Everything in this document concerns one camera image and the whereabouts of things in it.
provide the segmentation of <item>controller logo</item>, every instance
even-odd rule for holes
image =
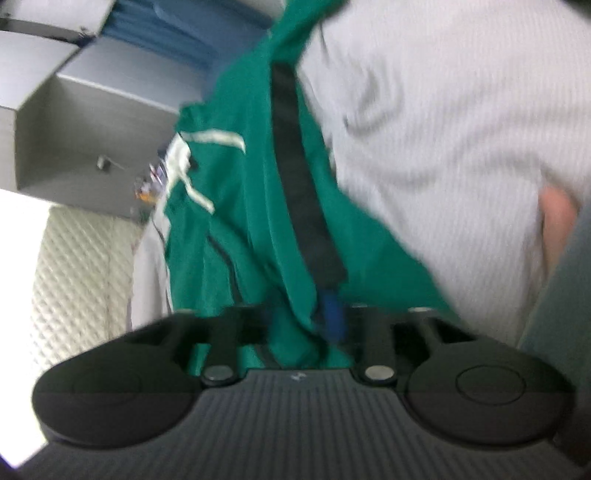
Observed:
[[[301,382],[302,380],[305,380],[306,379],[306,374],[305,373],[302,373],[302,372],[298,372],[296,374],[293,374],[291,376],[291,379],[294,382]]]

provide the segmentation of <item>ribbed plastic surface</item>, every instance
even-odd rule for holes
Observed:
[[[206,391],[185,421],[150,442],[112,451],[52,444],[21,468],[26,480],[566,480],[579,472],[546,442],[502,452],[446,443],[393,392],[359,385],[349,371],[252,371]]]

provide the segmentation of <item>blue strap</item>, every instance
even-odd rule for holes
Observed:
[[[318,308],[324,319],[324,338],[330,343],[344,342],[347,337],[345,308],[336,292],[319,290]]]

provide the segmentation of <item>white reflective stripe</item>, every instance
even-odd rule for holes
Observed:
[[[166,184],[166,195],[170,192],[180,180],[183,173],[189,169],[189,157],[191,151],[189,146],[178,134],[174,136],[166,150],[166,174],[168,181]]]
[[[213,214],[213,212],[216,211],[215,207],[213,206],[213,202],[210,199],[208,199],[205,195],[201,194],[193,188],[193,185],[191,185],[191,180],[189,179],[189,177],[187,177],[187,174],[184,174],[181,177],[181,180],[185,184],[187,195],[189,195],[195,203],[205,208],[209,213]]]
[[[187,195],[189,195],[191,200],[207,210],[209,213],[213,213],[216,211],[213,202],[193,188],[191,179],[187,175],[190,167],[190,157],[191,150],[189,149],[187,143],[178,134],[175,135],[166,151],[165,161],[166,172],[168,175],[166,195],[170,195],[173,187],[180,180],[184,183],[185,189],[187,190]]]
[[[226,147],[235,147],[242,150],[242,153],[246,153],[244,139],[236,132],[226,132],[225,130],[212,128],[202,132],[181,132],[181,137],[187,142],[215,143]]]

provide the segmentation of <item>black zipper trim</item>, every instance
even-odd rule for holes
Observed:
[[[244,298],[242,297],[242,293],[240,292],[240,287],[238,286],[238,276],[236,275],[236,267],[234,267],[234,263],[228,255],[223,247],[214,239],[211,235],[207,236],[207,241],[211,244],[212,248],[217,252],[217,254],[222,257],[223,262],[226,264],[228,268],[228,277],[230,281],[230,293],[232,295],[232,300],[234,303],[244,303]]]
[[[240,292],[240,286],[238,285],[238,275],[236,274],[236,267],[223,247],[218,243],[217,240],[214,239],[211,235],[207,236],[207,241],[212,246],[212,248],[217,252],[217,254],[222,258],[223,262],[226,264],[228,268],[228,279],[230,281],[230,294],[232,295],[232,300],[235,304],[244,303],[244,298],[242,297],[242,293]],[[267,344],[256,344],[254,345],[255,353],[257,354],[258,358],[261,360],[263,365],[267,368],[274,368],[280,369],[282,368],[281,364],[276,360],[273,352]]]

